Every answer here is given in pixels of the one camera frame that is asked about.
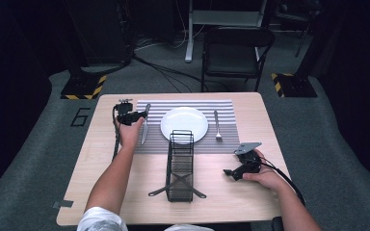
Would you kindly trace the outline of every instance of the striped placemat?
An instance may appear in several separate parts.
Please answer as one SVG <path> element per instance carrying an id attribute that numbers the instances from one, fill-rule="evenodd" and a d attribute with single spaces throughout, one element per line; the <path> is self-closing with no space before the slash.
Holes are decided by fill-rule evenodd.
<path id="1" fill-rule="evenodd" d="M 143 112 L 146 104 L 151 104 L 148 113 L 148 135 L 141 145 L 143 130 L 140 131 L 136 154 L 167 154 L 169 141 L 161 132 L 161 119 L 169 110 L 190 107 L 201 111 L 208 119 L 208 131 L 195 142 L 194 154 L 233 154 L 239 146 L 239 136 L 232 101 L 226 100 L 139 100 L 136 111 Z M 216 141 L 214 111 L 218 111 L 222 141 Z"/>

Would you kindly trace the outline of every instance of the fork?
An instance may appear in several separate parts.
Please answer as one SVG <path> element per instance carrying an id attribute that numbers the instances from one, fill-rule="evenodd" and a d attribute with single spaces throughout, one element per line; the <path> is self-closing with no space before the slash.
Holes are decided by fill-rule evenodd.
<path id="1" fill-rule="evenodd" d="M 215 122 L 216 122 L 216 141 L 221 141 L 222 140 L 222 136 L 221 134 L 219 133 L 219 121 L 218 121 L 218 112 L 215 110 L 213 112 L 213 114 L 215 115 Z"/>

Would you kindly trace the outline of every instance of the yellow and black hazard tape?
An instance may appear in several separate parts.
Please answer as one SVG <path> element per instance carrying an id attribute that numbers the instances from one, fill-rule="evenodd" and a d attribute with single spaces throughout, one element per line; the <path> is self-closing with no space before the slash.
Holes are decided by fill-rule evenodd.
<path id="1" fill-rule="evenodd" d="M 98 84 L 95 87 L 92 94 L 84 94 L 84 95 L 64 94 L 64 95 L 61 96 L 61 98 L 62 99 L 95 99 L 100 94 L 106 79 L 107 79 L 107 76 L 104 75 L 98 80 Z"/>
<path id="2" fill-rule="evenodd" d="M 273 83 L 275 84 L 276 92 L 278 97 L 285 97 L 283 89 L 281 88 L 280 81 L 278 80 L 278 76 L 294 76 L 293 74 L 280 74 L 280 73 L 273 73 L 272 74 L 272 79 Z"/>

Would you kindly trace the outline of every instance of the mounted camera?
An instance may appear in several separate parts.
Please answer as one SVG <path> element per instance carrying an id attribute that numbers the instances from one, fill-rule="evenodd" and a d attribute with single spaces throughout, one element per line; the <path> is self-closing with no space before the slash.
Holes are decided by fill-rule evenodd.
<path id="1" fill-rule="evenodd" d="M 131 100 L 132 99 L 120 99 L 120 104 L 115 107 L 115 110 L 119 112 L 117 121 L 128 126 L 133 122 L 137 122 L 140 117 L 146 118 L 147 116 L 147 112 L 131 112 L 133 111 L 133 104 L 129 102 Z"/>
<path id="2" fill-rule="evenodd" d="M 254 149 L 261 145 L 261 142 L 243 142 L 238 149 L 234 151 L 242 165 L 234 170 L 224 169 L 224 173 L 233 177 L 234 180 L 240 180 L 243 173 L 257 173 L 260 171 L 261 159 Z"/>

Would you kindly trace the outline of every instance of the white plate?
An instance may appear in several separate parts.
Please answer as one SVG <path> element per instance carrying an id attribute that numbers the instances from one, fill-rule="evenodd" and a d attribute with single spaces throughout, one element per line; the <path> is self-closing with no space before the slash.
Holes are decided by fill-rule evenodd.
<path id="1" fill-rule="evenodd" d="M 161 132 L 170 139 L 173 130 L 189 130 L 194 134 L 194 142 L 199 141 L 208 131 L 208 119 L 194 108 L 180 107 L 167 112 L 161 119 Z"/>

